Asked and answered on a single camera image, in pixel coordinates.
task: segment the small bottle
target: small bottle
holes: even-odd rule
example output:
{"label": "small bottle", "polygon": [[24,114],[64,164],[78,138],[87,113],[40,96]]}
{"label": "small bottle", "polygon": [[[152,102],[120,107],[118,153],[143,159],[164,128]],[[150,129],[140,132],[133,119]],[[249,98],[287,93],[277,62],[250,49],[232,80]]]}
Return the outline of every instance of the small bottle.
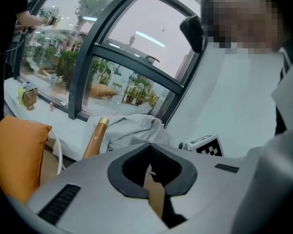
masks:
{"label": "small bottle", "polygon": [[20,84],[19,88],[18,88],[18,99],[19,99],[19,104],[20,105],[23,105],[23,102],[22,102],[22,95],[23,95],[23,85]]}
{"label": "small bottle", "polygon": [[50,102],[50,112],[53,112],[54,106],[53,106],[53,102]]}
{"label": "small bottle", "polygon": [[26,82],[26,89],[30,89],[31,85],[30,85],[30,81]]}

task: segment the small jar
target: small jar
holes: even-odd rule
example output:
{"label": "small jar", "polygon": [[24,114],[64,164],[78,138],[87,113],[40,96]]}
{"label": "small jar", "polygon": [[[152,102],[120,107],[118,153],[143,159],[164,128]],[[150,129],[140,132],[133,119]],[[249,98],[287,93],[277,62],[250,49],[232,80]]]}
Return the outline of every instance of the small jar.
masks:
{"label": "small jar", "polygon": [[54,106],[53,106],[53,102],[50,102],[50,112],[53,112]]}

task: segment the black vent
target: black vent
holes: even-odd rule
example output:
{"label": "black vent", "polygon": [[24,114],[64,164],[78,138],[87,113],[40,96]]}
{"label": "black vent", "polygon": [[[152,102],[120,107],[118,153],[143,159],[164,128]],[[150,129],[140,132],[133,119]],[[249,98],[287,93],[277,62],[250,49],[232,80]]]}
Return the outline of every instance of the black vent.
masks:
{"label": "black vent", "polygon": [[39,217],[48,223],[55,225],[70,203],[73,201],[80,187],[76,185],[66,185],[50,203],[38,214]]}

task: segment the black headrest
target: black headrest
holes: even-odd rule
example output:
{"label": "black headrest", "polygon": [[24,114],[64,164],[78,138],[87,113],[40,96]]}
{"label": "black headrest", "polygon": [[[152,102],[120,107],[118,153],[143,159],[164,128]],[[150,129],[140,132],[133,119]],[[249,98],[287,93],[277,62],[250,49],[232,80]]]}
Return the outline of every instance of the black headrest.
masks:
{"label": "black headrest", "polygon": [[203,49],[203,29],[197,15],[186,17],[180,24],[180,30],[187,38],[194,52],[201,53]]}

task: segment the white sheet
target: white sheet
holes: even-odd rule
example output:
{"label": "white sheet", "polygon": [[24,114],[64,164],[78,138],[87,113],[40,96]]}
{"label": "white sheet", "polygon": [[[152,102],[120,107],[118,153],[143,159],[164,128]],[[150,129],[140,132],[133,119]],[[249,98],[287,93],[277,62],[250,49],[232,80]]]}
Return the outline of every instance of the white sheet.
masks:
{"label": "white sheet", "polygon": [[[101,117],[91,116],[84,133],[84,150]],[[110,116],[109,126],[103,138],[100,154],[130,145],[132,139],[168,145],[168,137],[162,122],[151,115]]]}

